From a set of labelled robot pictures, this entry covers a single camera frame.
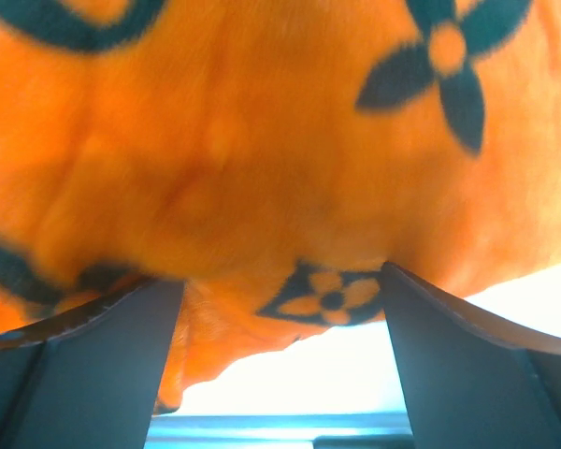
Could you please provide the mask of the orange black patterned pillowcase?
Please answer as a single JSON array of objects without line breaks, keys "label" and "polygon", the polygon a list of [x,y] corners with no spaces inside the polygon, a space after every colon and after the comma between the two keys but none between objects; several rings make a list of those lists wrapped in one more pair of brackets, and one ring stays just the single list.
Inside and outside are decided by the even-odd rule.
[{"label": "orange black patterned pillowcase", "polygon": [[183,282],[154,412],[561,263],[561,1],[0,1],[0,334]]}]

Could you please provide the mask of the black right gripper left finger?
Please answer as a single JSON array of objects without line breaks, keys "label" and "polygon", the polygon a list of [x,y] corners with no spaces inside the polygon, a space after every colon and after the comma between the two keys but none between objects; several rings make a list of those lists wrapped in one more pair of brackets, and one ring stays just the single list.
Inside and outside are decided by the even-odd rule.
[{"label": "black right gripper left finger", "polygon": [[140,282],[0,335],[0,448],[141,448],[180,282]]}]

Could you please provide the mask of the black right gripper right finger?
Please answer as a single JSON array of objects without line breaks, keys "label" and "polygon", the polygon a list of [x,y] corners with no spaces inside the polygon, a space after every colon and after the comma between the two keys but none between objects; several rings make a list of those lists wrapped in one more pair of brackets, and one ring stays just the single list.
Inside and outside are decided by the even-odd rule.
[{"label": "black right gripper right finger", "polygon": [[394,264],[384,314],[418,448],[561,448],[561,338]]}]

